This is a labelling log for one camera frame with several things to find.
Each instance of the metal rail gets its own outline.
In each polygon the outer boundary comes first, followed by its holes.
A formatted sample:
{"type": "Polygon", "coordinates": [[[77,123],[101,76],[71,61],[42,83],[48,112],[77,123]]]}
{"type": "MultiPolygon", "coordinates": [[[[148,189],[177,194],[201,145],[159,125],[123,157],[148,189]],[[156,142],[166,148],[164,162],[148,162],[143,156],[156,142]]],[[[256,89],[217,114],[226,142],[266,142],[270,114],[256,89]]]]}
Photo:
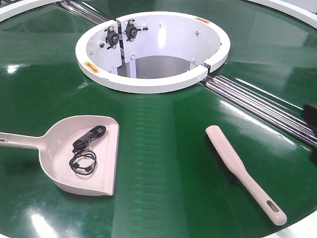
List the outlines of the metal rail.
{"type": "Polygon", "coordinates": [[[98,12],[95,12],[79,3],[71,0],[63,0],[58,3],[62,8],[66,9],[70,13],[79,16],[95,25],[109,21],[105,17],[101,16],[98,12]]]}
{"type": "Polygon", "coordinates": [[[256,95],[253,91],[223,76],[214,78],[208,76],[205,86],[279,129],[308,144],[317,145],[317,138],[307,123],[273,105],[268,99],[256,95]]]}

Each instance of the black electrical cord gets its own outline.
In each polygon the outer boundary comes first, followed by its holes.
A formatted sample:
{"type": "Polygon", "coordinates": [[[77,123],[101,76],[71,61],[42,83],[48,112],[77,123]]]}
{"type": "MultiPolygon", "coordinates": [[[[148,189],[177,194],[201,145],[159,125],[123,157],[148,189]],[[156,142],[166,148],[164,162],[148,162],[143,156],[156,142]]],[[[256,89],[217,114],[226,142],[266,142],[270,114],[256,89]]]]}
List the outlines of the black electrical cord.
{"type": "Polygon", "coordinates": [[[71,167],[71,169],[79,175],[91,175],[93,171],[95,170],[96,165],[97,165],[97,156],[91,150],[78,151],[74,154],[74,157],[71,158],[71,160],[69,161],[69,166],[71,167]],[[82,167],[77,162],[81,158],[91,159],[93,160],[93,162],[87,167],[82,167]]]}
{"type": "Polygon", "coordinates": [[[74,156],[70,159],[69,166],[75,173],[79,175],[91,175],[93,173],[97,165],[97,156],[87,147],[91,142],[102,137],[105,132],[106,127],[104,125],[97,125],[73,143],[74,156]],[[80,159],[91,159],[93,162],[87,167],[82,167],[78,163],[80,159]]]}

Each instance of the dustpan handle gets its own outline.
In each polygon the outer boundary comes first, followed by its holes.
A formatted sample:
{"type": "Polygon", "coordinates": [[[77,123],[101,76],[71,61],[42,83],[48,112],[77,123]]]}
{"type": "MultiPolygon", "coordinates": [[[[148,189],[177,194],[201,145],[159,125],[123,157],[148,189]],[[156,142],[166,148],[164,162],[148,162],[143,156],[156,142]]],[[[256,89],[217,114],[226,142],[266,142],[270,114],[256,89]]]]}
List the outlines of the dustpan handle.
{"type": "Polygon", "coordinates": [[[41,137],[0,132],[0,146],[37,150],[43,145],[41,137]]]}

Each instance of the hanging hole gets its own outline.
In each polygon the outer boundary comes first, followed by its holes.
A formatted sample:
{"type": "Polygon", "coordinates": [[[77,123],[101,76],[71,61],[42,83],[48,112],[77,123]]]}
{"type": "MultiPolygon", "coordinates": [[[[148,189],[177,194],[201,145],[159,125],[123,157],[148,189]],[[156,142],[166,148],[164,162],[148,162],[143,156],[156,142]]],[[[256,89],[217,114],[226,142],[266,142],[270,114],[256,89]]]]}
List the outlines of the hanging hole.
{"type": "Polygon", "coordinates": [[[266,203],[274,212],[279,212],[278,208],[271,201],[268,200],[266,203]]]}

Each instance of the bolt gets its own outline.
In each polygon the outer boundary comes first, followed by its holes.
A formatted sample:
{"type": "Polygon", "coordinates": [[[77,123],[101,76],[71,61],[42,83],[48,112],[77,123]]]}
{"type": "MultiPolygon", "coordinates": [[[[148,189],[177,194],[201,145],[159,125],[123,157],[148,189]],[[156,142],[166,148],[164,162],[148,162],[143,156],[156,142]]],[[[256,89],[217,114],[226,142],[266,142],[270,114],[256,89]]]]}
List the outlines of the bolt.
{"type": "Polygon", "coordinates": [[[112,37],[111,40],[112,40],[112,42],[113,42],[114,44],[117,44],[117,43],[119,42],[119,35],[116,34],[115,36],[112,37]]]}
{"type": "Polygon", "coordinates": [[[131,29],[131,31],[130,31],[130,36],[136,36],[137,35],[137,33],[138,33],[138,31],[136,30],[136,29],[131,29]]]}

